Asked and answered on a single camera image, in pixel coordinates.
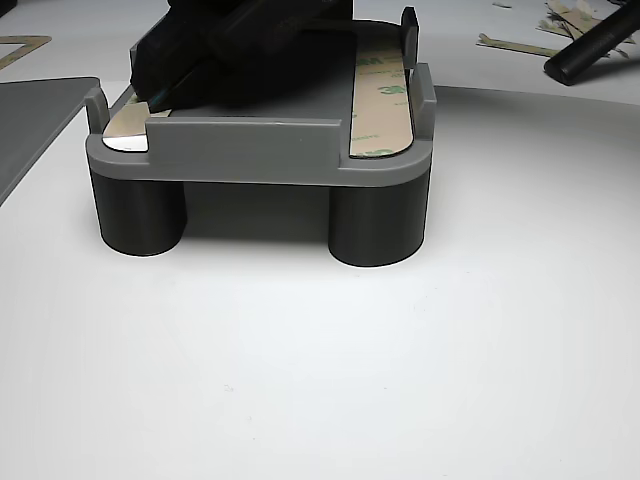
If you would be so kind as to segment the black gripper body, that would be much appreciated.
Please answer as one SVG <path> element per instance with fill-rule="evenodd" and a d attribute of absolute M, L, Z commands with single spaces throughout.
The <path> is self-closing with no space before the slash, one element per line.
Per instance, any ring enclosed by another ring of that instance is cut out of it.
<path fill-rule="evenodd" d="M 215 83 L 238 74 L 289 46 L 320 20 L 350 20 L 351 1 L 171 1 L 181 22 L 172 41 L 179 66 L 167 73 L 167 106 L 204 100 Z"/>

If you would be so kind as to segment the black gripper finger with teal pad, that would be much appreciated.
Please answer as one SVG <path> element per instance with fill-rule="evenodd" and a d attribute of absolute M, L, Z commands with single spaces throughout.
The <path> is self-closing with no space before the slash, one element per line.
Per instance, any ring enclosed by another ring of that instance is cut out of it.
<path fill-rule="evenodd" d="M 138 42 L 130 83 L 151 112 L 194 107 L 220 78 L 207 44 L 216 18 L 202 10 L 172 7 Z"/>

